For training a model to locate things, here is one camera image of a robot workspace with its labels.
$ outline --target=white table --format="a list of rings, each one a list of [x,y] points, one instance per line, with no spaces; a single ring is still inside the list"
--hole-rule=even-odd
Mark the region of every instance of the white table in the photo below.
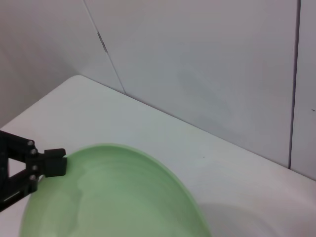
[[[213,237],[316,236],[314,181],[82,76],[2,130],[40,152],[120,143],[150,154],[192,192]],[[0,213],[0,236],[18,236],[27,200]]]

